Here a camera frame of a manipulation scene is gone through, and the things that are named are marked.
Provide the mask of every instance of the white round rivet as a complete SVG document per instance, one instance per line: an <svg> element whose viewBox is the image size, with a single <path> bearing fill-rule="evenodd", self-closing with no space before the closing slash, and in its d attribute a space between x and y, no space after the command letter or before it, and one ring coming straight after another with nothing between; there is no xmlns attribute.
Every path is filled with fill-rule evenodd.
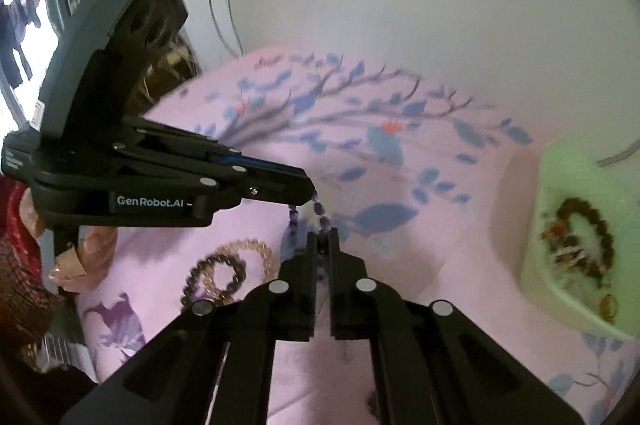
<svg viewBox="0 0 640 425"><path fill-rule="evenodd" d="M213 304L210 300L198 300L191 306L191 311L197 316L203 317L213 311Z"/></svg>
<svg viewBox="0 0 640 425"><path fill-rule="evenodd" d="M441 317L448 317L453 313L453 306L446 300L436 300L436 302L431 305L431 309L436 315L440 315Z"/></svg>
<svg viewBox="0 0 640 425"><path fill-rule="evenodd" d="M269 284L269 291L277 295L286 293L288 289L289 289L289 283L285 280L278 279Z"/></svg>
<svg viewBox="0 0 640 425"><path fill-rule="evenodd" d="M356 283L356 288L358 288L360 291L364 291L364 292L373 291L373 290L375 290L377 288L377 286L378 285L376 284L376 281L374 281L373 279L368 279L368 278L360 279Z"/></svg>

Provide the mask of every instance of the green plastic box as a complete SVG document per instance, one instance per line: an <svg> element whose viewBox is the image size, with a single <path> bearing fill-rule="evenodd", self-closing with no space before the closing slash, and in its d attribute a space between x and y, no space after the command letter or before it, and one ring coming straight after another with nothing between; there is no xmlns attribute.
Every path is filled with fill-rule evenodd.
<svg viewBox="0 0 640 425"><path fill-rule="evenodd" d="M551 271L548 245L540 237L548 225L543 214L555 214L562 201L571 197L585 199L598 209L614 238L616 256L610 271L611 293L620 308L613 325L563 289ZM547 145L542 157L520 289L535 306L571 328L622 340L634 340L640 333L638 201L605 170L564 142Z"/></svg>

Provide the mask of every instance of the white label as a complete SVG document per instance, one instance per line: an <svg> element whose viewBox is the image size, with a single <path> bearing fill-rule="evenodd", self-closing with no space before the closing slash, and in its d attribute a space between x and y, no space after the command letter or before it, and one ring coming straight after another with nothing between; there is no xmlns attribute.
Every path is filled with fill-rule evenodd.
<svg viewBox="0 0 640 425"><path fill-rule="evenodd" d="M42 125L42 117L44 116L44 102L36 100L36 106L33 110L33 118L29 122L29 125L36 131L40 130Z"/></svg>

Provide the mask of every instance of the light green tray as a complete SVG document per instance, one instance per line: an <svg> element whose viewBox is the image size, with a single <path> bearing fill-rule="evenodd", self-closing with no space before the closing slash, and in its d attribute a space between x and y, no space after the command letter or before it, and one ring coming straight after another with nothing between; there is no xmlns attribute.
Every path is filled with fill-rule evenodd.
<svg viewBox="0 0 640 425"><path fill-rule="evenodd" d="M548 246L540 238L546 230L545 212L555 214L567 198L588 200L600 211L613 235L615 263L612 293L620 312L609 325L566 292L550 270ZM640 210L638 202L603 169L563 142L545 148L540 165L536 208L529 247L520 276L523 295L552 318L594 335L634 340L640 333Z"/></svg>

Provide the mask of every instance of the brown knitted fabric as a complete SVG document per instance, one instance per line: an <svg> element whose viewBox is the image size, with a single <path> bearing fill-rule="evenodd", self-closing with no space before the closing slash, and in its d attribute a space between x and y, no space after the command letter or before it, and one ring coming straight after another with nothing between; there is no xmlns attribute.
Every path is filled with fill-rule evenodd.
<svg viewBox="0 0 640 425"><path fill-rule="evenodd" d="M0 340L15 347L40 342L62 304L20 265L9 240L0 238Z"/></svg>

